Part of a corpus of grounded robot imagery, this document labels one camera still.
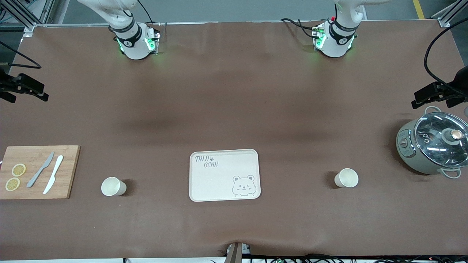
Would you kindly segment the white IKEA cup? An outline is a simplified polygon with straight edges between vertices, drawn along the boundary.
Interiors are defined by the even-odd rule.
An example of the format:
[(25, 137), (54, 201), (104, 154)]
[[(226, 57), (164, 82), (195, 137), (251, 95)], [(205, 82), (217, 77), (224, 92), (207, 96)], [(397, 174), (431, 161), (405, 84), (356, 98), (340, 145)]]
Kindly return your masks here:
[(101, 192), (104, 196), (121, 196), (127, 191), (127, 185), (118, 178), (106, 178), (101, 185)]
[(359, 178), (356, 171), (351, 168), (345, 168), (334, 177), (334, 182), (338, 187), (353, 188), (358, 185)]

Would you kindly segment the beige bear print tray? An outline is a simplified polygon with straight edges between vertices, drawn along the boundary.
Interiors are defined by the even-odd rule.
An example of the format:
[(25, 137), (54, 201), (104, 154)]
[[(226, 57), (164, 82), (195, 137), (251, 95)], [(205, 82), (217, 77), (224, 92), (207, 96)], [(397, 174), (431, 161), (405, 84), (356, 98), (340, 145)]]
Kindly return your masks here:
[(194, 152), (189, 157), (189, 198), (194, 202), (256, 199), (262, 193), (254, 149)]

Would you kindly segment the grey-green electric cooking pot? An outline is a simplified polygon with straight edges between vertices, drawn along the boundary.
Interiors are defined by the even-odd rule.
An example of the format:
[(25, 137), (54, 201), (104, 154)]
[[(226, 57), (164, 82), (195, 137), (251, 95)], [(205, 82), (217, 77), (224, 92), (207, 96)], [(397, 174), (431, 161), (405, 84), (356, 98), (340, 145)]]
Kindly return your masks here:
[[(441, 111), (438, 107), (428, 106), (423, 115), (426, 113)], [(461, 169), (464, 168), (444, 168), (426, 158), (422, 151), (418, 148), (415, 138), (415, 125), (420, 119), (415, 119), (403, 125), (396, 136), (396, 148), (401, 159), (413, 170), (425, 175), (443, 175), (448, 179), (457, 179), (461, 176)]]

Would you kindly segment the grey plastic knife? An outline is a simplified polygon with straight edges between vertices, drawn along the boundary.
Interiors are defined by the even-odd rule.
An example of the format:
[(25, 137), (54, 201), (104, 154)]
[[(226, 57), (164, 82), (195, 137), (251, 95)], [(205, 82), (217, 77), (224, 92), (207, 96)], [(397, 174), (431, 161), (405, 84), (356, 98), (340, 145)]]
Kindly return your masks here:
[(52, 151), (50, 153), (50, 155), (48, 156), (48, 158), (45, 160), (45, 162), (43, 163), (43, 165), (39, 168), (39, 170), (35, 173), (35, 175), (33, 176), (33, 178), (30, 179), (30, 181), (26, 184), (26, 187), (27, 188), (31, 188), (32, 186), (34, 186), (35, 182), (37, 181), (37, 179), (39, 178), (39, 176), (41, 175), (42, 171), (45, 170), (45, 168), (47, 168), (50, 163), (52, 162), (52, 159), (54, 157), (54, 151)]

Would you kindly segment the white plastic knife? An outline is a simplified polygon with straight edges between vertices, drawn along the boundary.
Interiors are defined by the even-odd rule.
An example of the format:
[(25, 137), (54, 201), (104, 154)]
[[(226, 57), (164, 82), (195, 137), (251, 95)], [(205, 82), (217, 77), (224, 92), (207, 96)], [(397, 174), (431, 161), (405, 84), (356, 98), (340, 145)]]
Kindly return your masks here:
[(58, 169), (60, 168), (60, 165), (62, 164), (63, 159), (64, 159), (63, 155), (59, 155), (57, 157), (57, 160), (55, 162), (55, 165), (54, 165), (54, 168), (52, 170), (49, 181), (47, 183), (47, 186), (45, 187), (45, 189), (43, 191), (44, 195), (47, 194), (50, 191), (50, 189), (52, 188), (52, 186), (54, 185), (54, 183), (56, 181), (56, 173), (58, 172)]

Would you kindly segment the bamboo cutting board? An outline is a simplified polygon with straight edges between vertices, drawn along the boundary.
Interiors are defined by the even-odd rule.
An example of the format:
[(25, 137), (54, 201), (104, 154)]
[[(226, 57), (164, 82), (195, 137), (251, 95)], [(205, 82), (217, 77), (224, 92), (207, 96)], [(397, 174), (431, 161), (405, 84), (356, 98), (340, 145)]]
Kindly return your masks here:
[[(34, 186), (27, 188), (30, 181), (39, 168), (43, 165), (50, 153), (54, 151), (54, 157), (50, 165), (42, 171)], [(0, 168), (0, 200), (27, 200), (27, 199), (67, 199), (69, 198), (76, 165), (80, 154), (78, 145), (35, 145), (35, 146), (9, 146), (2, 158)], [(57, 157), (63, 155), (64, 159), (58, 172), (56, 181), (47, 194), (43, 194), (49, 181)], [(25, 164), (26, 172), (19, 177), (11, 173), (16, 164)], [(21, 183), (18, 189), (8, 192), (5, 183), (10, 178), (19, 178)]]

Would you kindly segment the brown table cover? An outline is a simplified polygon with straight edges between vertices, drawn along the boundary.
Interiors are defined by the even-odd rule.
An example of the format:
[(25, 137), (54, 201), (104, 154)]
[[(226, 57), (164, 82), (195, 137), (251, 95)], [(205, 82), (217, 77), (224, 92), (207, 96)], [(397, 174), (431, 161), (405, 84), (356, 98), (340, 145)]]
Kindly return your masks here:
[[(80, 145), (70, 198), (0, 201), (0, 260), (256, 254), (468, 255), (468, 175), (424, 176), (395, 137), (435, 20), (365, 21), (342, 58), (281, 22), (168, 25), (160, 52), (124, 57), (107, 28), (37, 28), (20, 51), (48, 102), (0, 102), (7, 146)], [(254, 149), (259, 198), (194, 202), (194, 152)], [(345, 168), (353, 188), (336, 186)], [(118, 178), (121, 196), (104, 196)]]

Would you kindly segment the aluminium frame profile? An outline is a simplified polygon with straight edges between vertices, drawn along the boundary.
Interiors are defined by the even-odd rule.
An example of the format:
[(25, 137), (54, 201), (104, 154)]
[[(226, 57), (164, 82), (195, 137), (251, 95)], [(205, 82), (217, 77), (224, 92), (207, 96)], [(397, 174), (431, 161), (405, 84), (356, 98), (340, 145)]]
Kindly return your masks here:
[(0, 32), (32, 31), (35, 26), (52, 22), (60, 0), (0, 0)]
[(465, 7), (468, 7), (468, 0), (455, 0), (452, 4), (430, 16), (429, 19), (437, 20), (441, 28), (448, 28), (451, 20)]

